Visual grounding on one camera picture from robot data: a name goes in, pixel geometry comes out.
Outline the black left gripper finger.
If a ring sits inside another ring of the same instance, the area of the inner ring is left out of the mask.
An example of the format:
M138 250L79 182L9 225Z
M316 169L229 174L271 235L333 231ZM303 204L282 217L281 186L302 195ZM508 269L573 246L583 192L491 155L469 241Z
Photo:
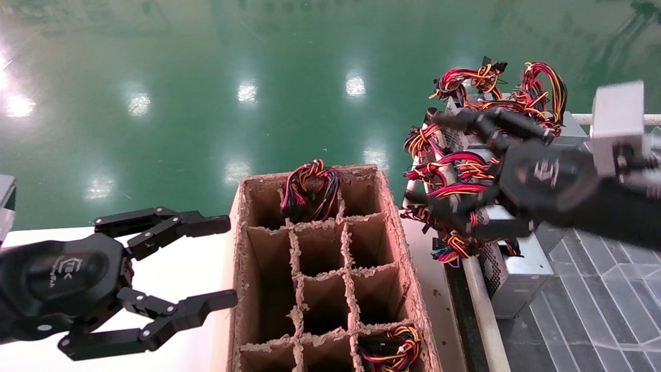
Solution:
M70 332L58 345L73 361L156 351L176 333L203 325L209 313L238 304L236 290L220 290L188 297L177 304L123 288L117 294L123 307L152 321L143 328L99 333Z
M95 233L111 238L135 235L125 248L130 259L144 259L184 236L222 235L230 230L228 215L207 217L198 210L175 212L165 207L103 216L95 221Z

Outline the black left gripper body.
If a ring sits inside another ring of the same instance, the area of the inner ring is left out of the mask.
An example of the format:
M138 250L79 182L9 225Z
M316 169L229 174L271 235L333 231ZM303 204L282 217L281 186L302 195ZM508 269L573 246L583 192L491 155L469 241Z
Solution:
M130 285L123 244L102 234L2 248L2 342L92 332L122 308Z

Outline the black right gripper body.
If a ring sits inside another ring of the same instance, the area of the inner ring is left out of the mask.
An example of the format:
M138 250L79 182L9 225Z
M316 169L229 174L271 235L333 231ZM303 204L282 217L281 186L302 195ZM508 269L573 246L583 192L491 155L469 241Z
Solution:
M569 215L598 188L601 177L585 151L522 142L502 159L501 191L536 218Z

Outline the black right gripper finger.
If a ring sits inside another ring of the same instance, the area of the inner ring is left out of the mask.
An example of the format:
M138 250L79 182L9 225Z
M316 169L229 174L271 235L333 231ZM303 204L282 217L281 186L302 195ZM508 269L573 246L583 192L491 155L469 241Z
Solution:
M472 222L475 214L482 216L482 210L495 205L503 197L501 187L489 186L474 197L461 199L455 204L446 198L432 197L417 191L406 191L405 198L413 204L424 205L436 222L455 230L459 235L475 238L481 242L513 240L532 235L532 221L521 219L496 219L486 222Z
M553 132L545 129L527 116L510 112L502 108L486 111L461 110L456 115L435 113L433 123L445 129L451 129L465 136L473 135L495 153L503 153L519 141L538 141L550 145Z

